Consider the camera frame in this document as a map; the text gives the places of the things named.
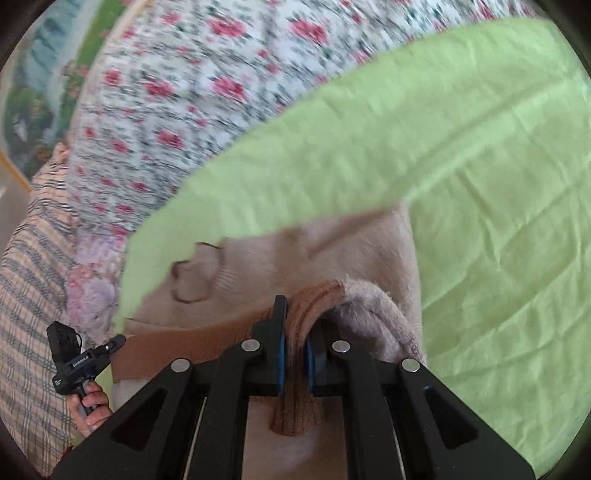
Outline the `person's left hand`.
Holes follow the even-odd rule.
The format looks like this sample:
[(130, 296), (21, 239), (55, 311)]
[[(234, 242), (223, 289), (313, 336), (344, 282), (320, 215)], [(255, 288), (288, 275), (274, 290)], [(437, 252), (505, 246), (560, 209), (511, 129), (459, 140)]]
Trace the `person's left hand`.
[(72, 419), (84, 438), (90, 436), (113, 415), (108, 397), (100, 385), (89, 382), (86, 384), (86, 392), (82, 398), (77, 394), (66, 398)]

